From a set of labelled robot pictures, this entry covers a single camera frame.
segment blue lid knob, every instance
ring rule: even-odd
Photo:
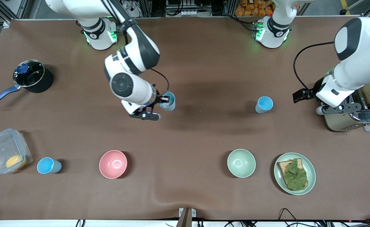
[[[21,64],[16,68],[17,73],[27,73],[28,72],[28,65],[27,64]]]

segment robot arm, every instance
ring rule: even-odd
[[[334,47],[341,61],[318,80],[310,91],[293,94],[294,102],[315,98],[336,108],[355,90],[370,84],[370,17],[348,21],[335,35]]]
[[[311,3],[316,0],[274,0],[276,5],[272,16],[265,16],[258,21],[262,24],[259,32],[254,34],[257,42],[268,48],[277,48],[286,40],[289,27],[296,17],[295,3]]]
[[[159,49],[123,6],[116,0],[46,0],[46,3],[55,12],[76,18],[90,44],[98,50],[112,45],[106,27],[114,24],[100,17],[112,15],[119,20],[120,31],[129,34],[132,40],[104,61],[110,89],[122,100],[131,117],[159,120],[160,116],[147,112],[146,107],[168,102],[169,99],[159,95],[153,85],[139,77],[142,72],[157,65]]]

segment clear plastic food container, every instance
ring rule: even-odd
[[[17,171],[32,162],[22,134],[12,128],[0,132],[0,174]]]

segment green led light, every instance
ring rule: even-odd
[[[85,34],[85,32],[84,32],[84,35],[85,35],[85,38],[87,39],[87,43],[90,43],[90,40],[88,39],[88,36],[87,34]]]
[[[265,33],[265,28],[263,27],[262,30],[260,30],[258,33],[257,33],[257,40],[260,41],[263,37],[263,34]]]
[[[287,30],[287,32],[286,32],[286,34],[285,34],[285,39],[283,39],[283,42],[284,42],[284,41],[286,41],[286,39],[287,39],[287,34],[289,34],[289,31],[290,31],[290,30]]]
[[[116,34],[115,33],[113,33],[113,32],[108,32],[108,35],[109,35],[109,37],[110,37],[110,40],[113,42],[113,43],[115,43],[116,42]]]

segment sandwich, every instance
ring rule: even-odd
[[[288,189],[300,191],[307,187],[307,173],[303,168],[301,158],[278,162],[277,165]]]

